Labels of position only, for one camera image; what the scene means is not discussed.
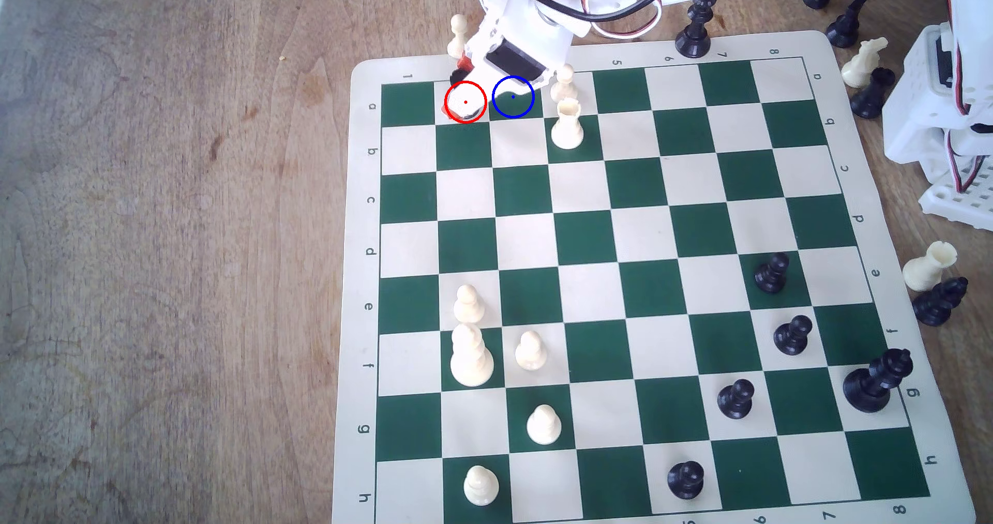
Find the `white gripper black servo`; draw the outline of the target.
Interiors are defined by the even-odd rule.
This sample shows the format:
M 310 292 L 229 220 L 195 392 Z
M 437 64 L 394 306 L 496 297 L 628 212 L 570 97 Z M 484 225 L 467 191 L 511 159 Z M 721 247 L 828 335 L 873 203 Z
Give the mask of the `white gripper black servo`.
M 468 43 L 453 43 L 456 116 L 477 116 L 515 84 L 549 84 L 584 22 L 535 0 L 480 0 L 486 15 Z

